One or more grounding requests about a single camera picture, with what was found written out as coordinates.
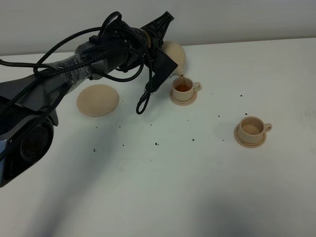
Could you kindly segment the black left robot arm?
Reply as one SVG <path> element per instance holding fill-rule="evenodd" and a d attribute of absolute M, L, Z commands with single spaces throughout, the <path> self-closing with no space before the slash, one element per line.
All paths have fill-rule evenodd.
<path fill-rule="evenodd" d="M 172 20 L 166 12 L 133 28 L 116 11 L 102 26 L 62 40 L 35 64 L 1 61 L 7 67 L 31 68 L 33 73 L 0 84 L 0 184 L 5 186 L 47 153 L 58 125 L 56 107 L 86 79 L 118 81 L 111 71 L 140 73 L 148 67 L 149 80 L 136 106 L 137 114 L 142 114 L 151 94 L 177 68 L 162 48 Z"/>

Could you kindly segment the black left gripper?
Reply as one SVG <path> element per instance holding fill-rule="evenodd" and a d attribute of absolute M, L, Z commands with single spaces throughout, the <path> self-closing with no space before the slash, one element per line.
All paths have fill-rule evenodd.
<path fill-rule="evenodd" d="M 163 38 L 167 32 L 169 24 L 174 17 L 166 11 L 162 16 L 146 24 L 141 28 L 133 28 L 133 31 L 141 39 L 151 59 L 162 52 Z"/>

